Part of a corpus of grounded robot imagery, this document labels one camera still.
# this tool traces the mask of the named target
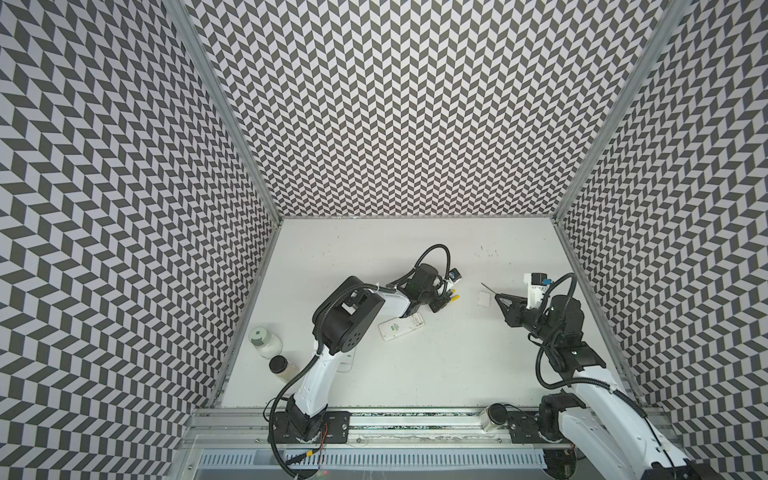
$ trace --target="white table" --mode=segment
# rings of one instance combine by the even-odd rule
[[[497,293],[526,295],[523,273],[557,279],[571,271],[548,218],[419,218],[285,220],[266,270],[222,407],[263,407],[283,386],[248,341],[265,326],[283,340],[283,355],[302,368],[313,351],[312,315],[350,275],[381,284],[408,272],[430,245],[451,250],[463,275],[460,298],[438,313],[422,306],[425,327],[385,343],[376,320],[356,347],[350,372],[336,374],[332,407],[538,406],[549,391],[536,381],[537,347],[522,328],[504,323],[493,298],[478,306],[485,283]],[[439,272],[445,254],[425,259]],[[565,294],[568,283],[557,293]],[[584,301],[584,340],[614,372],[607,347]],[[560,377],[542,363],[545,380]]]

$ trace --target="patterned wall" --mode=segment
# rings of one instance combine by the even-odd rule
[[[666,3],[187,7],[282,214],[433,215],[554,211]]]
[[[0,478],[160,474],[271,227],[157,0],[0,2],[0,72]]]
[[[768,478],[767,32],[694,2],[565,223],[647,399],[734,478]]]

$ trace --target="black and white geometric wallpaper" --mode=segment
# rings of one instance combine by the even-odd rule
[[[186,1],[304,216],[551,213],[667,4]]]
[[[565,227],[649,402],[768,473],[768,4],[694,2]]]
[[[162,474],[271,230],[158,0],[0,2],[0,478]]]

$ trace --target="black lid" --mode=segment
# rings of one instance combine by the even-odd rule
[[[488,417],[496,425],[504,425],[507,422],[507,409],[501,403],[494,403],[488,407]]]
[[[270,360],[270,370],[272,370],[272,373],[274,374],[282,373],[283,370],[285,370],[286,368],[288,368],[288,360],[286,360],[286,357],[282,355],[278,355],[273,357]]]

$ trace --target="small white square object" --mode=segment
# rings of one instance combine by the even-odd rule
[[[403,336],[406,333],[411,333],[413,330],[420,329],[424,326],[424,319],[420,313],[414,313],[406,318],[395,318],[387,320],[384,323],[379,324],[379,331],[382,334],[382,338],[385,342],[395,339],[399,336]]]
[[[491,294],[488,292],[480,292],[478,293],[478,306],[481,306],[483,308],[488,308],[488,305],[491,304]]]

